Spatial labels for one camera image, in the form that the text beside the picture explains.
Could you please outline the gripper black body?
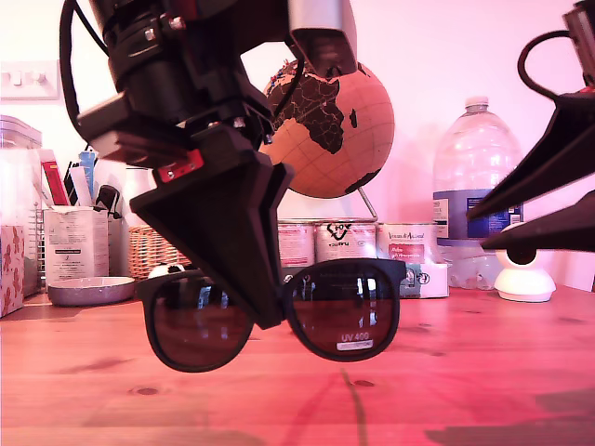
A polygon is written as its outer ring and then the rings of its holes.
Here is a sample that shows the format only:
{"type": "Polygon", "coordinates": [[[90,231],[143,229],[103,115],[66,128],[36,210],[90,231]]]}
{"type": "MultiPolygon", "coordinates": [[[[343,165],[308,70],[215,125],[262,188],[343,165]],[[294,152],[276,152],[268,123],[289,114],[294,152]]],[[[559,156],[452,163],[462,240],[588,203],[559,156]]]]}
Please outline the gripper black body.
{"type": "Polygon", "coordinates": [[[253,32],[106,32],[117,94],[76,114],[76,130],[103,157],[143,167],[257,149],[273,114],[241,54],[253,32]]]}

